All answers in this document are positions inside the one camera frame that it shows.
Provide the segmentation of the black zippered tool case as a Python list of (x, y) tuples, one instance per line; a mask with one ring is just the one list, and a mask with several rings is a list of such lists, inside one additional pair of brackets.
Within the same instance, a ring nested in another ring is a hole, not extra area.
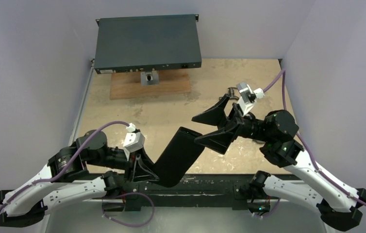
[(194, 130), (180, 127), (157, 159), (152, 171), (159, 180), (154, 184), (163, 187), (176, 186), (204, 151), (195, 139), (202, 136)]

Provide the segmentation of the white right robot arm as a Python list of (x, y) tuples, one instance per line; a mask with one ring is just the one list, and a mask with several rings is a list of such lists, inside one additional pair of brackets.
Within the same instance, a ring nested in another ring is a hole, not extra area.
[(272, 165), (282, 168), (306, 186), (297, 186), (273, 174), (258, 171), (247, 188), (252, 198), (277, 197), (306, 207), (320, 216), (328, 226), (346, 232), (357, 227), (363, 217), (360, 208), (366, 204), (366, 189), (344, 184), (310, 155), (308, 149), (295, 140), (298, 125), (287, 110), (269, 112), (264, 119), (244, 111), (234, 103), (225, 113), (228, 96), (206, 111), (194, 116), (193, 122), (216, 126), (217, 130), (204, 134), (195, 142), (220, 154), (225, 154), (238, 137), (262, 141), (260, 152)]

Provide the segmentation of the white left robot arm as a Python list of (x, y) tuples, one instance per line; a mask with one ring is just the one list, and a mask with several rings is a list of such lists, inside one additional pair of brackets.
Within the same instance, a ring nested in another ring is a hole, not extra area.
[(0, 191), (0, 226), (24, 228), (61, 207), (89, 199), (121, 199), (128, 183), (157, 182), (144, 150), (144, 136), (131, 126), (122, 148), (109, 147), (93, 130), (52, 156), (22, 186)]

